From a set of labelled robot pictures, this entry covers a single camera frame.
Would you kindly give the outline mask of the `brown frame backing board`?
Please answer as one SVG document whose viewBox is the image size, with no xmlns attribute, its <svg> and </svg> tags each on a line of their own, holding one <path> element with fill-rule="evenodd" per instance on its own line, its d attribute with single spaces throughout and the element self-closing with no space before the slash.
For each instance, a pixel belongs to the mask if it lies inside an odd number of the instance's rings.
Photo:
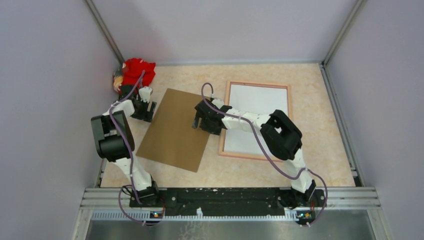
<svg viewBox="0 0 424 240">
<path fill-rule="evenodd" d="M 196 173 L 210 134 L 192 128 L 202 96 L 168 88 L 136 156 Z"/>
</svg>

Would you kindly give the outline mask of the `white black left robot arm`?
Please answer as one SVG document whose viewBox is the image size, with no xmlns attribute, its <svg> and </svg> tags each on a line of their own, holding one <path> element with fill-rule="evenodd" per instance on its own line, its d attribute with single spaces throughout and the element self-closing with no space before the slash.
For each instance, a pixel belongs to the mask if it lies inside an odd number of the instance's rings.
<svg viewBox="0 0 424 240">
<path fill-rule="evenodd" d="M 128 118 L 150 123 L 156 108 L 151 102 L 152 88 L 125 85 L 119 99 L 109 109 L 91 118 L 91 128 L 97 154 L 114 164 L 130 181 L 132 195 L 154 207 L 160 202 L 160 193 L 153 177 L 135 159 L 135 141 Z"/>
</svg>

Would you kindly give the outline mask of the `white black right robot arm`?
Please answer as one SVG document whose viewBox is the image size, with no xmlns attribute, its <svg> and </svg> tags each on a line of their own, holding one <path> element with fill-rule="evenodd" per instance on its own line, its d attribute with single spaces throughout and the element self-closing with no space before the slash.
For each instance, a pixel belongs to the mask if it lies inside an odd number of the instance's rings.
<svg viewBox="0 0 424 240">
<path fill-rule="evenodd" d="M 290 179 L 291 187 L 288 196 L 281 198 L 283 206 L 294 209 L 313 200 L 316 182 L 303 158 L 303 135 L 282 110 L 270 114 L 245 112 L 223 104 L 218 98 L 203 99 L 194 109 L 192 128 L 213 135 L 220 135 L 222 130 L 252 133 L 268 160 L 273 155 L 284 162 L 286 171 L 278 172 Z"/>
</svg>

